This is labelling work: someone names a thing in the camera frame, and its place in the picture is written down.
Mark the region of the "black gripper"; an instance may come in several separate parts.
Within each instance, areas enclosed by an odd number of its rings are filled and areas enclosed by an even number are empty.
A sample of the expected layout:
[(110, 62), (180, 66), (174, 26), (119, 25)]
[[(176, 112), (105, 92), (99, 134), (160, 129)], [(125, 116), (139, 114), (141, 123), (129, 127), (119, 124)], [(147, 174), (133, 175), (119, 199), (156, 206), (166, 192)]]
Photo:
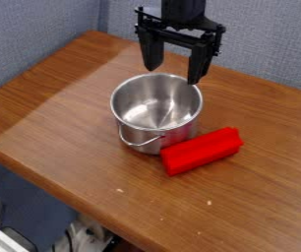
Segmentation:
[(160, 7), (135, 8), (143, 63), (154, 71), (165, 60), (165, 43), (192, 49), (189, 84), (208, 74), (213, 55), (220, 54), (226, 27), (206, 15), (206, 0), (162, 0)]

